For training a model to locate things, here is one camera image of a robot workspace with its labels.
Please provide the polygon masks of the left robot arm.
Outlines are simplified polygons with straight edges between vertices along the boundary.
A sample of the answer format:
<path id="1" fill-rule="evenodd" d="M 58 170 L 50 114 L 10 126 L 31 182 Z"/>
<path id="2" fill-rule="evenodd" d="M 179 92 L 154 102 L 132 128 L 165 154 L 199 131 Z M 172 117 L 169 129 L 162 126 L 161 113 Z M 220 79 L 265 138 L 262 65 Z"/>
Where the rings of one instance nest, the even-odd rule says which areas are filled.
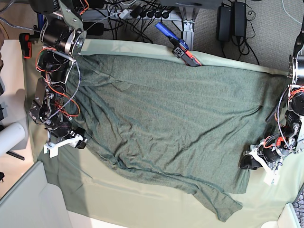
<path id="1" fill-rule="evenodd" d="M 289 57 L 291 83 L 279 98 L 266 122 L 276 119 L 279 132 L 262 139 L 258 145 L 251 145 L 243 152 L 240 168 L 267 172 L 278 171 L 284 159 L 290 154 L 304 151 L 304 27 L 301 26 Z"/>

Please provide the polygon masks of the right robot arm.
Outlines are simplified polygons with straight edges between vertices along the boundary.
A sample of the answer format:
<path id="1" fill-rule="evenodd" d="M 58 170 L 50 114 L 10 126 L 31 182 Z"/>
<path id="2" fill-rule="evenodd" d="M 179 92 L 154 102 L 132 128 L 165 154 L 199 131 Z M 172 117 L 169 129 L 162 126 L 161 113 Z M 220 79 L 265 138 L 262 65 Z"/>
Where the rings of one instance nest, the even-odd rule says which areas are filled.
<path id="1" fill-rule="evenodd" d="M 65 107 L 74 102 L 75 94 L 67 95 L 67 80 L 71 70 L 79 65 L 76 56 L 80 54 L 86 31 L 82 14 L 89 9 L 86 0 L 31 0 L 31 8 L 45 17 L 40 32 L 43 44 L 35 65 L 41 77 L 29 110 L 29 116 L 37 125 L 43 125 L 49 139 L 49 151 L 54 145 L 51 137 L 59 141 L 55 146 L 69 144 L 74 148 L 86 146 L 85 130 L 73 128 Z"/>

